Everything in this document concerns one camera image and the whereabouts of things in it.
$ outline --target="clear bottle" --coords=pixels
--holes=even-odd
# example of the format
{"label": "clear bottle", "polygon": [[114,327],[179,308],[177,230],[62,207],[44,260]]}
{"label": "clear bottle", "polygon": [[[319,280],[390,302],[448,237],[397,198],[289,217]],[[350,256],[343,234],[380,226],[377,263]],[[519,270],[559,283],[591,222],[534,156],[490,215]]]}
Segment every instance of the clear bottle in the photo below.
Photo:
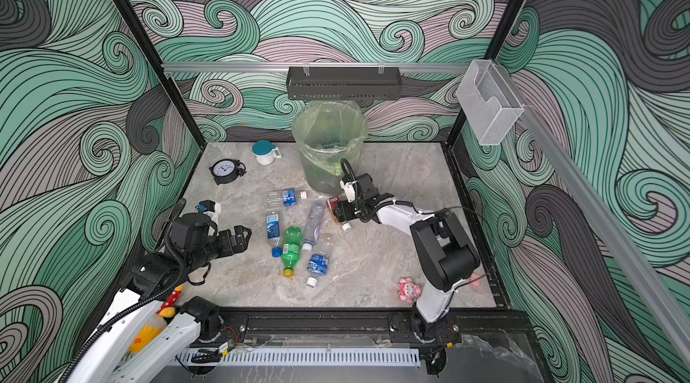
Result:
{"label": "clear bottle", "polygon": [[304,224],[304,231],[302,232],[302,251],[311,251],[319,239],[319,231],[321,230],[321,222],[323,221],[323,214],[326,213],[326,205],[321,201],[315,201],[309,211],[309,217]]}
{"label": "clear bottle", "polygon": [[287,188],[267,192],[263,204],[267,208],[282,208],[283,206],[294,206],[298,204],[299,200],[304,199],[306,199],[306,191],[297,192],[294,188]]}
{"label": "clear bottle", "polygon": [[280,257],[282,254],[282,238],[280,236],[280,220],[278,213],[275,211],[269,212],[266,215],[266,240],[268,246],[271,247],[271,255],[273,257]]}
{"label": "clear bottle", "polygon": [[312,254],[309,263],[306,264],[306,270],[309,272],[306,285],[312,288],[316,287],[320,277],[328,273],[328,267],[331,265],[332,239],[323,235],[321,242],[319,251]]}

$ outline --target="water bottle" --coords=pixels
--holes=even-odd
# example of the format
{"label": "water bottle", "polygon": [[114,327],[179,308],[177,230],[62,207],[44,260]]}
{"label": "water bottle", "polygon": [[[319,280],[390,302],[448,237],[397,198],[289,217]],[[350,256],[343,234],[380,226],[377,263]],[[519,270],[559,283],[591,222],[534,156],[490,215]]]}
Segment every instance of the water bottle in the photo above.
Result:
{"label": "water bottle", "polygon": [[320,277],[328,273],[328,265],[331,263],[330,256],[330,238],[322,238],[323,244],[319,246],[319,252],[311,255],[309,263],[306,264],[306,270],[309,272],[309,277],[306,279],[306,285],[309,287],[316,287],[316,283]]}
{"label": "water bottle", "polygon": [[280,237],[280,220],[278,214],[270,212],[266,215],[266,240],[268,246],[271,247],[271,255],[273,257],[280,257],[282,254]]}
{"label": "water bottle", "polygon": [[319,239],[319,230],[321,230],[321,221],[323,214],[326,213],[326,206],[320,201],[315,201],[314,205],[309,211],[309,218],[304,224],[304,234],[302,235],[302,251],[311,251],[316,245],[316,240]]}
{"label": "water bottle", "polygon": [[267,208],[282,208],[283,206],[294,206],[298,204],[298,198],[306,199],[306,191],[296,192],[294,188],[287,190],[274,190],[266,193],[263,201]]}
{"label": "water bottle", "polygon": [[299,260],[299,242],[302,240],[302,231],[299,227],[291,225],[285,231],[285,243],[283,244],[283,254],[280,259],[283,261],[283,276],[291,277],[293,269]]}

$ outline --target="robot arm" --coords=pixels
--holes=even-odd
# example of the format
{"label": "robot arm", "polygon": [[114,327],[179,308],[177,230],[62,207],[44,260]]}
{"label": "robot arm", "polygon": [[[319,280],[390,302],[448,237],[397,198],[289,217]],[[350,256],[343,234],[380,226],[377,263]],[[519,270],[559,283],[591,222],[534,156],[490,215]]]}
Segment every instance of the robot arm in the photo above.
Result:
{"label": "robot arm", "polygon": [[[251,237],[251,230],[241,225],[235,226],[234,234],[229,230],[217,231],[217,224],[209,214],[217,214],[220,205],[204,201],[198,208],[198,213],[170,221],[170,242],[184,259],[184,278],[213,259],[245,251]],[[176,280],[177,271],[169,250],[142,257],[125,276],[100,325],[140,301],[158,295]],[[146,383],[188,344],[197,338],[212,339],[220,331],[219,307],[197,296],[185,302],[180,313],[151,343],[121,362],[134,338],[162,304],[160,300],[150,301],[118,320],[88,347],[71,374],[61,376],[59,381]]]}
{"label": "robot arm", "polygon": [[[334,215],[339,222],[360,218],[392,225],[409,234],[422,265],[427,283],[415,304],[424,321],[420,321],[419,334],[424,328],[442,318],[450,308],[455,289],[465,282],[481,261],[474,244],[460,221],[450,209],[435,213],[417,210],[407,201],[398,201],[391,194],[381,195],[373,186],[371,176],[361,174],[354,178],[346,174],[341,181],[348,201],[335,204]],[[448,239],[441,245],[440,241]]]}

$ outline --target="plastic bag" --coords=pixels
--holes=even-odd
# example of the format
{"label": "plastic bag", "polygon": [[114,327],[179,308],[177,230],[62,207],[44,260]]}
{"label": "plastic bag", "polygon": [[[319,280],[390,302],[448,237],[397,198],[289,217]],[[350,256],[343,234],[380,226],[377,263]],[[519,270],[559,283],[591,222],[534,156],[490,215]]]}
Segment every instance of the plastic bag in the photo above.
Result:
{"label": "plastic bag", "polygon": [[339,194],[347,159],[354,169],[368,136],[367,120],[356,102],[312,101],[293,120],[304,176],[316,191]]}

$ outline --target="wall mural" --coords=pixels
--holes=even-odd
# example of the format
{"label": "wall mural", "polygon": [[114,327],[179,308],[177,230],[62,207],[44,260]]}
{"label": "wall mural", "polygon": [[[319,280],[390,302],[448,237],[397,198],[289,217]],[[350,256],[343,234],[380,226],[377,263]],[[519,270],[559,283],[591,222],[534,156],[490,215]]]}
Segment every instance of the wall mural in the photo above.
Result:
{"label": "wall mural", "polygon": [[199,152],[127,34],[111,0],[0,0],[4,382],[56,378]]}
{"label": "wall mural", "polygon": [[[528,104],[690,311],[690,0],[527,0],[500,54]],[[557,382],[690,372],[517,123],[461,170]]]}
{"label": "wall mural", "polygon": [[[164,61],[468,63],[508,0],[130,0]],[[303,102],[285,74],[181,73],[210,141],[292,140]],[[411,74],[403,99],[363,102],[370,140],[444,141],[461,76]]]}

